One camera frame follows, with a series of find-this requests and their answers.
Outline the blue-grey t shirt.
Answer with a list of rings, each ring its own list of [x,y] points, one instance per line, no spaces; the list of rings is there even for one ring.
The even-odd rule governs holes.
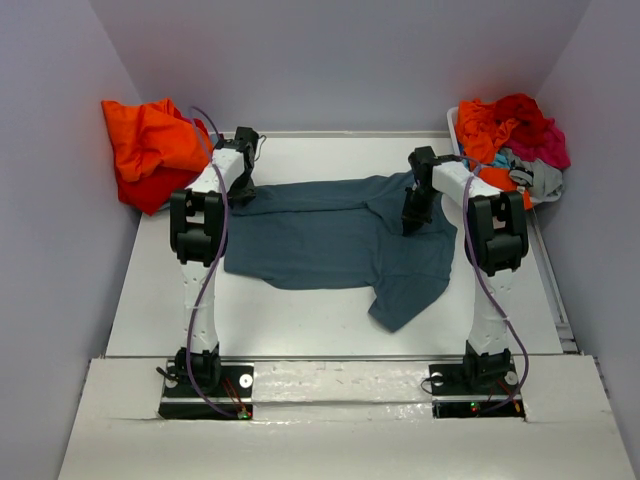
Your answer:
[[[233,211],[224,268],[284,290],[370,287],[368,313],[390,332],[447,289],[457,229],[439,203],[431,222],[404,235],[411,173],[264,185]]]

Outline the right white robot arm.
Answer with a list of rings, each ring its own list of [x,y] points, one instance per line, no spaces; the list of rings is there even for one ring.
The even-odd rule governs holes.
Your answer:
[[[437,396],[487,395],[507,375],[517,377],[508,346],[509,303],[514,274],[529,249],[524,197],[486,183],[456,155],[438,156],[429,146],[408,157],[415,185],[406,190],[403,234],[435,218],[436,196],[462,209],[465,254],[475,274],[472,327],[458,363],[430,367]]]

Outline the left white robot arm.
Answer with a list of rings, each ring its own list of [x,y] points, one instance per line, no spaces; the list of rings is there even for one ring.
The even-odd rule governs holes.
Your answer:
[[[169,200],[170,247],[181,266],[185,331],[172,375],[201,395],[221,383],[215,275],[226,250],[231,207],[255,197],[252,172],[259,140],[251,127],[219,139],[202,173]]]

